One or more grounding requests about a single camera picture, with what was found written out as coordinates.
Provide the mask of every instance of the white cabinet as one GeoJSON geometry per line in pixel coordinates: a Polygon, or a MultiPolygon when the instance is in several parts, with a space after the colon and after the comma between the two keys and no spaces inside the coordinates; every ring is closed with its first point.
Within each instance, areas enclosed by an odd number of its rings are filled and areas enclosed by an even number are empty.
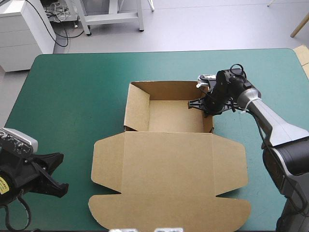
{"type": "MultiPolygon", "coordinates": [[[[40,0],[29,1],[56,38],[40,0]]],[[[30,69],[38,55],[52,54],[54,46],[45,25],[28,2],[11,0],[0,6],[0,66],[6,72],[30,69]]]]}

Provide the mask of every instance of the white drawer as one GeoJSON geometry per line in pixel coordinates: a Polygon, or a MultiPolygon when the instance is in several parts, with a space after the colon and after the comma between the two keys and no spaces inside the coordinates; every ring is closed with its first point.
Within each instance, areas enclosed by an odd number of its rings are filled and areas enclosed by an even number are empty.
{"type": "Polygon", "coordinates": [[[27,70],[40,54],[42,52],[37,44],[0,47],[0,65],[6,72],[27,70]]]}
{"type": "Polygon", "coordinates": [[[0,32],[0,47],[36,44],[30,30],[0,32]]]}
{"type": "Polygon", "coordinates": [[[0,32],[29,30],[22,15],[0,17],[0,32]]]}

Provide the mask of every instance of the gray floor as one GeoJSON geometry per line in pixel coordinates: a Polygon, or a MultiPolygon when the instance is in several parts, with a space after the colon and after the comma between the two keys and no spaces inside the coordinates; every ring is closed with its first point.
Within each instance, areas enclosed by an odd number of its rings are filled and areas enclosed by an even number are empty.
{"type": "MultiPolygon", "coordinates": [[[[309,24],[295,38],[290,33],[308,13],[309,0],[154,0],[151,12],[143,0],[145,31],[137,23],[92,26],[92,36],[72,39],[55,53],[149,52],[309,46],[309,24]]],[[[108,9],[107,0],[84,0],[88,14],[108,9]]],[[[136,8],[127,0],[124,11],[136,8]]],[[[73,29],[66,24],[70,35],[73,29]]],[[[0,69],[0,127],[4,126],[28,72],[0,69]]]]}

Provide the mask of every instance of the open cardboard box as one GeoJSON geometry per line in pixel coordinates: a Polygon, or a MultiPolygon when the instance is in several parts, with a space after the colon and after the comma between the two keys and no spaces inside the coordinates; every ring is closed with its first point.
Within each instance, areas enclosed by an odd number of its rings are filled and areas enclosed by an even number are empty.
{"type": "Polygon", "coordinates": [[[142,81],[129,85],[125,130],[212,132],[212,116],[188,109],[188,100],[201,98],[195,81],[142,81]]]}
{"type": "Polygon", "coordinates": [[[130,84],[126,132],[95,143],[92,180],[121,193],[90,198],[99,224],[141,232],[233,232],[245,223],[249,202],[216,197],[247,184],[244,147],[209,133],[212,117],[188,109],[188,100],[201,97],[195,85],[130,84]]]}

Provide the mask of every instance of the box lid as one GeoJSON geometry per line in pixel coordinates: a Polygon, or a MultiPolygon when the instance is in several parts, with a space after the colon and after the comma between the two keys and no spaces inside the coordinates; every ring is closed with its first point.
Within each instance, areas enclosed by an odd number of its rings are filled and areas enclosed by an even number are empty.
{"type": "Polygon", "coordinates": [[[89,200],[102,226],[153,232],[232,232],[245,200],[216,197],[247,184],[243,145],[211,133],[127,131],[95,143],[92,180],[121,194],[89,200]]]}

